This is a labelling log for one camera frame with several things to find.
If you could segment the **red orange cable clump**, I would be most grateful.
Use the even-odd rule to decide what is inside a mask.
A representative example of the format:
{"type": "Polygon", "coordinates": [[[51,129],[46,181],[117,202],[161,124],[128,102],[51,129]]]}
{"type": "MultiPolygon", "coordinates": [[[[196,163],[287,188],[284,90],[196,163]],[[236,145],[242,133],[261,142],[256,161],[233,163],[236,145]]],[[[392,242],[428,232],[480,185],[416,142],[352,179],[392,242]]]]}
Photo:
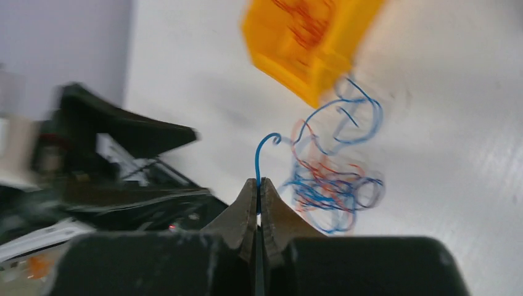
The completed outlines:
{"type": "Polygon", "coordinates": [[[289,29],[294,40],[310,51],[318,46],[330,26],[335,1],[272,1],[291,16],[289,29]]]}

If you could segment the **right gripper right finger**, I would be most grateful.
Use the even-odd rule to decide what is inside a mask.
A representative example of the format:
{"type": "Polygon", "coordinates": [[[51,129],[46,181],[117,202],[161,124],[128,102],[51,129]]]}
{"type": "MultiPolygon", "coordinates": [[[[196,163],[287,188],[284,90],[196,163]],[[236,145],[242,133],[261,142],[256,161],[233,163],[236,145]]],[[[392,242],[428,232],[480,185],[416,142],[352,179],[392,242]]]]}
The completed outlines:
{"type": "Polygon", "coordinates": [[[260,183],[260,213],[265,257],[270,268],[284,265],[283,251],[292,239],[325,236],[291,209],[266,177],[260,183]]]}

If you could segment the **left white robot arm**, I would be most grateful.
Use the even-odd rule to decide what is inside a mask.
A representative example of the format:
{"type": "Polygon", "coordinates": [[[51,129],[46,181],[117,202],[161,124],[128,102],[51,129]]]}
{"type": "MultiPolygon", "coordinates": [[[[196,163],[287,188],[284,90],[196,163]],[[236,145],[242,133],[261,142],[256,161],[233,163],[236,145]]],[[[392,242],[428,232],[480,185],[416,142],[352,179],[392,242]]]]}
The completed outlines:
{"type": "Polygon", "coordinates": [[[30,149],[34,189],[1,187],[1,262],[15,263],[96,231],[201,229],[225,208],[161,159],[194,128],[123,110],[82,84],[58,91],[30,149]]]}

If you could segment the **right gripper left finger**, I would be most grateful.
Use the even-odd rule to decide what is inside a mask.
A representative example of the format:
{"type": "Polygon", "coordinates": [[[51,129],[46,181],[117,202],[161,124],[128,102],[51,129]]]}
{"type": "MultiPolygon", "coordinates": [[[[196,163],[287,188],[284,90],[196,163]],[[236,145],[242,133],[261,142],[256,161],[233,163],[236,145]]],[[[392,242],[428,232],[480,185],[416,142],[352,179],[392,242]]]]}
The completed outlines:
{"type": "Polygon", "coordinates": [[[256,229],[257,183],[256,179],[250,178],[236,200],[202,228],[202,232],[221,236],[239,258],[250,261],[256,229]]]}

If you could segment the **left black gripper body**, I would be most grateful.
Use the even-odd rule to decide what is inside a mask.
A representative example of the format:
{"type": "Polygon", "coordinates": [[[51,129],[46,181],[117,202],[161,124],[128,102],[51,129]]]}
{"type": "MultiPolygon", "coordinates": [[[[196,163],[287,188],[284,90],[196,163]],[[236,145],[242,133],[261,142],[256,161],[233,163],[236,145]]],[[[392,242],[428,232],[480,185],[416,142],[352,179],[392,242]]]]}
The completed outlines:
{"type": "Polygon", "coordinates": [[[201,229],[226,204],[160,158],[198,138],[70,83],[41,124],[32,169],[57,186],[64,212],[97,229],[201,229]]]}

